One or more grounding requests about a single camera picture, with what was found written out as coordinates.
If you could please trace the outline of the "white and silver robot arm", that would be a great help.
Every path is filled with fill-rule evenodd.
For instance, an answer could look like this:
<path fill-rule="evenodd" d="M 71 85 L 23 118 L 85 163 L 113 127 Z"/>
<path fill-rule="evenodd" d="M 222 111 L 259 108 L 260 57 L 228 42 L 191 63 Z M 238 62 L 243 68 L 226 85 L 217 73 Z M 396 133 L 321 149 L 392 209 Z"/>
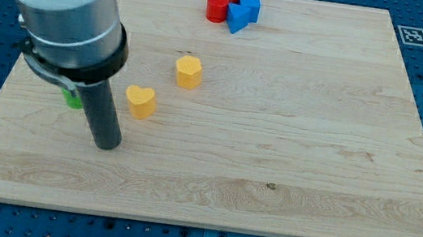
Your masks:
<path fill-rule="evenodd" d="M 16 0 L 30 69 L 69 93 L 110 100 L 127 51 L 117 0 Z"/>

